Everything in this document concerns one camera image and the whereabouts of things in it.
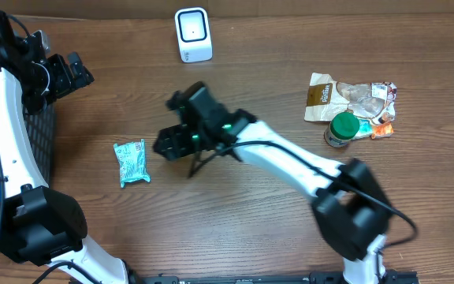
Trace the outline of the teal snack bar wrapper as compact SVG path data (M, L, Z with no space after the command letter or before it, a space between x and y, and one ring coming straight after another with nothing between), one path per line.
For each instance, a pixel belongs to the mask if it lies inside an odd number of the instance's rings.
M122 188L127 183L145 181L150 183L151 176L147 172L145 140L127 144L114 144L114 153L119 163L120 185Z

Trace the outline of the brown cookie bag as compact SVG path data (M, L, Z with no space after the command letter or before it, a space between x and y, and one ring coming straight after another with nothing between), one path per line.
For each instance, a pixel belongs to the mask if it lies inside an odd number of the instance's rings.
M346 84L329 74L313 73L304 113L306 121L332 121L343 112L382 125L396 118L397 88L392 82Z

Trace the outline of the green lid jar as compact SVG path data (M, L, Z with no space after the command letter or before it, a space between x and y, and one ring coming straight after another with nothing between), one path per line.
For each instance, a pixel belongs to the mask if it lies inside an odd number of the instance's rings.
M326 143L335 148L342 148L349 144L359 131L359 119L351 113L342 112L336 115L324 132Z

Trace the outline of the orange tissue pack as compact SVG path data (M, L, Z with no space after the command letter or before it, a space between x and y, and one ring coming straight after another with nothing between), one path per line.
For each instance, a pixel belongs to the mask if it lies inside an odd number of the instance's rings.
M381 125L372 126L372 139L379 139L384 137L390 137L394 134L394 130L391 122L386 122Z

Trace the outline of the teal tissue pack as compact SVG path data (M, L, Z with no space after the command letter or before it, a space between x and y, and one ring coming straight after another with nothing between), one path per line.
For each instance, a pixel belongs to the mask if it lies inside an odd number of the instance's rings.
M359 130L353 137L353 140L359 140L371 137L374 133L374 129L369 120L359 119Z

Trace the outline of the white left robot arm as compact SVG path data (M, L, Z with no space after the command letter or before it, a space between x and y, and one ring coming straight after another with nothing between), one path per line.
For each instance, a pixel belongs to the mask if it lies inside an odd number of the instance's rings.
M42 31L18 36L0 10L0 255L81 283L131 283L127 264L87 232L78 202L48 185L52 104L93 76L77 53L51 54Z

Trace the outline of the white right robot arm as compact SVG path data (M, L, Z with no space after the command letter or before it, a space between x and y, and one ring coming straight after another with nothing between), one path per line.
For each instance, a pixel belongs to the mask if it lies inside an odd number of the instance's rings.
M310 203L324 241L344 259L346 283L381 283L381 250L391 205L368 166L315 155L274 132L246 110L229 111L202 82L167 101L179 124L162 129L153 150L169 161L192 155L189 176L218 156L280 178Z

